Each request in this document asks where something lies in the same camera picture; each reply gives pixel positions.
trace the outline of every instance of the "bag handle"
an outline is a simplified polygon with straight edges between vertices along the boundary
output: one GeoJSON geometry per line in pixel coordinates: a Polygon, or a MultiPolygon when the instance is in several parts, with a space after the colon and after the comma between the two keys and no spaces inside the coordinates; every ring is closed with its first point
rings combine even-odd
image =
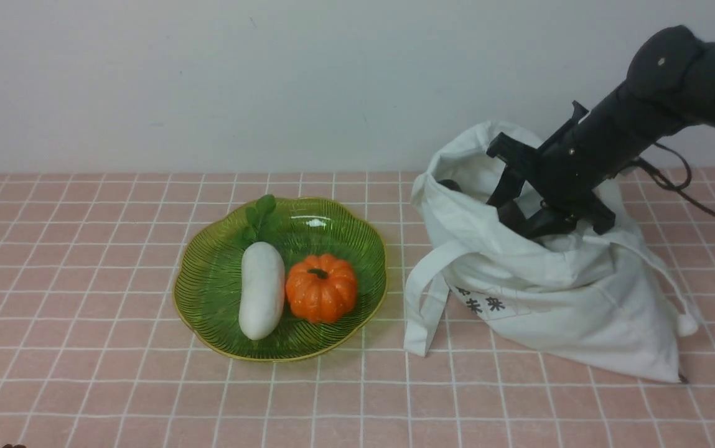
{"type": "Polygon", "coordinates": [[[404,287],[406,351],[426,356],[449,297],[449,286],[441,271],[457,258],[476,252],[459,240],[449,241],[429,252],[409,273],[404,287]],[[429,283],[429,293],[421,306],[423,289],[429,283]]]}

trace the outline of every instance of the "plate rim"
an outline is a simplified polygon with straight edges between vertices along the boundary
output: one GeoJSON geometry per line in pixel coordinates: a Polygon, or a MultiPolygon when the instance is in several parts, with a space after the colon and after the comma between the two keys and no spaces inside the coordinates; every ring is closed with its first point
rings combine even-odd
{"type": "Polygon", "coordinates": [[[371,224],[371,222],[368,221],[368,219],[363,219],[363,218],[358,217],[357,215],[352,213],[352,211],[349,210],[348,207],[344,206],[343,204],[341,204],[338,201],[335,201],[335,200],[329,199],[329,198],[324,198],[321,196],[302,196],[299,198],[285,198],[283,196],[275,195],[275,198],[281,199],[283,201],[290,201],[290,202],[301,201],[301,200],[306,200],[306,199],[315,199],[318,201],[329,202],[332,205],[338,206],[338,207],[346,210],[346,213],[348,213],[352,218],[354,218],[357,221],[363,222],[369,228],[371,228],[371,230],[374,230],[377,237],[379,237],[380,242],[382,243],[383,255],[385,256],[385,263],[384,263],[385,264],[385,289],[382,292],[382,297],[380,297],[380,301],[377,303],[376,308],[374,308],[374,311],[372,311],[371,314],[369,314],[368,317],[365,318],[365,320],[360,322],[354,329],[352,329],[351,332],[349,332],[348,335],[346,335],[344,338],[341,338],[340,341],[332,344],[331,346],[329,346],[327,348],[323,348],[323,349],[319,350],[318,352],[314,352],[314,353],[310,353],[308,355],[303,355],[302,357],[294,357],[294,358],[261,358],[261,359],[258,359],[258,358],[242,357],[241,355],[235,355],[234,353],[226,352],[226,351],[222,350],[221,348],[215,347],[214,345],[209,343],[205,338],[203,338],[200,335],[200,332],[198,332],[192,326],[192,324],[190,324],[189,321],[186,320],[186,316],[183,315],[183,312],[180,311],[180,307],[178,306],[178,303],[177,303],[178,300],[177,300],[177,294],[176,294],[177,283],[178,283],[178,280],[180,280],[180,272],[183,270],[183,260],[186,259],[187,250],[189,250],[189,246],[192,243],[192,241],[194,240],[194,238],[197,238],[198,236],[200,236],[200,234],[205,232],[205,230],[207,230],[208,228],[215,226],[215,225],[219,224],[220,222],[224,221],[230,215],[232,215],[232,213],[238,212],[239,210],[241,210],[243,208],[246,208],[246,207],[251,206],[252,204],[255,204],[255,202],[257,202],[257,199],[253,199],[252,201],[245,202],[244,204],[241,204],[240,206],[236,207],[235,209],[230,210],[226,215],[224,215],[223,218],[218,219],[217,221],[214,221],[214,222],[210,222],[210,224],[208,224],[207,226],[198,230],[198,232],[195,233],[195,235],[189,239],[189,242],[187,242],[185,244],[185,247],[183,249],[183,254],[180,257],[180,266],[178,266],[177,273],[175,273],[175,279],[172,281],[172,304],[174,304],[175,313],[178,315],[178,317],[180,317],[180,320],[186,325],[186,327],[188,329],[190,329],[190,331],[192,331],[192,333],[194,334],[194,337],[197,338],[197,340],[199,340],[203,344],[205,344],[207,346],[207,348],[212,349],[214,352],[217,352],[218,354],[225,355],[226,357],[230,357],[235,360],[252,361],[252,362],[256,362],[256,363],[289,363],[289,362],[303,361],[303,360],[309,360],[311,358],[319,357],[320,355],[323,355],[324,353],[337,348],[338,346],[340,346],[340,344],[343,344],[347,340],[350,340],[350,338],[354,337],[354,335],[360,329],[362,329],[365,326],[365,324],[368,323],[369,320],[374,318],[376,313],[379,312],[380,309],[382,308],[382,305],[385,304],[385,299],[388,298],[388,289],[390,286],[390,282],[389,282],[390,267],[388,266],[388,260],[389,260],[388,244],[386,243],[385,238],[382,236],[382,233],[380,233],[379,230],[377,230],[371,224]]]}

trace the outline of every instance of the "white radish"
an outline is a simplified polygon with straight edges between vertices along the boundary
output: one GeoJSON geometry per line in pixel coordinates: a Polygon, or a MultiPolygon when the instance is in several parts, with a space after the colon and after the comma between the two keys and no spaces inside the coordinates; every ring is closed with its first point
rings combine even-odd
{"type": "Polygon", "coordinates": [[[286,266],[271,244],[256,242],[241,259],[238,325],[250,340],[261,340],[280,323],[285,306],[286,266]]]}

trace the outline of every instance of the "toy vegetable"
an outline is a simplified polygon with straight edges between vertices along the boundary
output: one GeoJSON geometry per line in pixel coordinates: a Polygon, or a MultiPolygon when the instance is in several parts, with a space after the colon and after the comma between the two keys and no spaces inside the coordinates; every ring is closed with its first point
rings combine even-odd
{"type": "Polygon", "coordinates": [[[354,309],[357,277],[346,260],[309,255],[288,272],[286,297],[296,317],[332,324],[354,309]]]}

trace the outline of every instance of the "pumpkin stem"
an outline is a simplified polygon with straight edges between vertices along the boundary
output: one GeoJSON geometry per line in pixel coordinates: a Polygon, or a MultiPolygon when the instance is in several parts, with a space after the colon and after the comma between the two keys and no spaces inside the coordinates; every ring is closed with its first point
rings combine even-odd
{"type": "Polygon", "coordinates": [[[329,278],[329,275],[323,270],[323,269],[308,269],[309,273],[314,273],[318,278],[321,278],[321,280],[326,280],[329,278]]]}

